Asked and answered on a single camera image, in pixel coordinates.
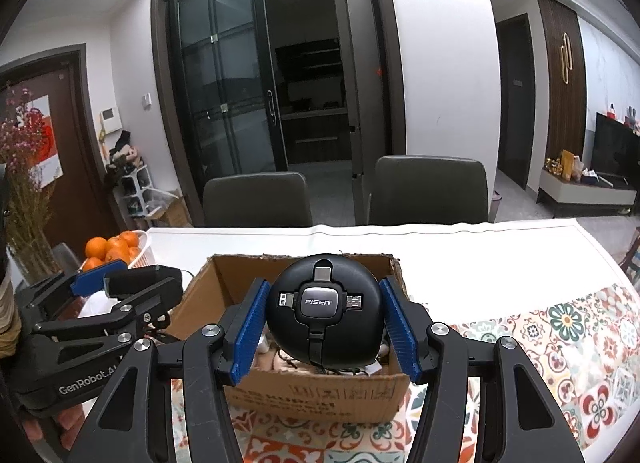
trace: human hand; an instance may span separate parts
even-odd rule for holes
[[[84,423],[84,411],[82,410],[82,404],[79,403],[66,411],[62,411],[55,417],[55,421],[64,430],[60,435],[60,445],[67,450],[71,450],[71,447],[78,436],[78,432],[80,432],[80,428]],[[29,438],[29,441],[32,443],[39,441],[44,437],[42,427],[40,427],[38,420],[34,417],[23,419],[22,427],[27,438]]]

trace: refrigerator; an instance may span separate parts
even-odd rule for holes
[[[376,161],[386,154],[380,49],[371,0],[335,0],[349,115],[356,225],[367,223]]]

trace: patterned tablecloth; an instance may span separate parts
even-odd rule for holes
[[[546,309],[454,328],[485,342],[516,338],[586,449],[640,396],[639,310],[637,294],[612,284]],[[246,462],[396,463],[409,454],[425,395],[425,385],[411,385],[404,407],[383,424],[303,421],[234,407],[230,412]],[[479,380],[470,379],[460,463],[474,459],[478,416]],[[177,460],[189,462],[181,380],[174,381],[173,417]]]

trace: silver pivot bolt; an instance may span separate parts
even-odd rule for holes
[[[136,340],[136,343],[133,344],[133,347],[136,351],[146,351],[151,347],[151,340],[148,338],[141,338]]]
[[[443,324],[442,322],[436,322],[431,326],[431,332],[434,335],[439,335],[441,337],[444,337],[444,335],[449,333],[449,326],[447,326],[446,324]]]
[[[500,337],[500,344],[507,349],[515,349],[518,347],[518,342],[513,337]]]
[[[217,324],[207,324],[204,328],[202,328],[202,334],[205,337],[215,337],[220,333],[220,326]]]

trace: trash can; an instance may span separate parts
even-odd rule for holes
[[[500,200],[502,200],[502,196],[494,190],[494,195],[491,198],[491,205],[489,207],[489,223],[495,223],[495,217],[498,214]]]

